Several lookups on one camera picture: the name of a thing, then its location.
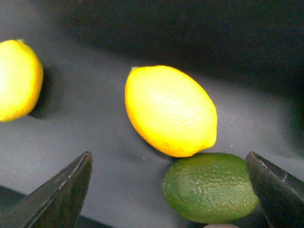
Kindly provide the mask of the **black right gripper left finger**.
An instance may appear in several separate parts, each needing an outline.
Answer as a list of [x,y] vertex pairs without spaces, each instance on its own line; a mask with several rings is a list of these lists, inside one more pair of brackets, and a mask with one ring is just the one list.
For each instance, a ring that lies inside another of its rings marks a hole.
[[84,152],[58,174],[0,215],[2,228],[75,228],[92,173]]

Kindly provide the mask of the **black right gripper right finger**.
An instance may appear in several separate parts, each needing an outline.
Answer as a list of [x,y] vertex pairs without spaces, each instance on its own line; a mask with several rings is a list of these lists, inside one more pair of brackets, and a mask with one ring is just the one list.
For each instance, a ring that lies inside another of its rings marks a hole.
[[304,182],[255,152],[246,156],[252,189],[272,228],[304,226]]

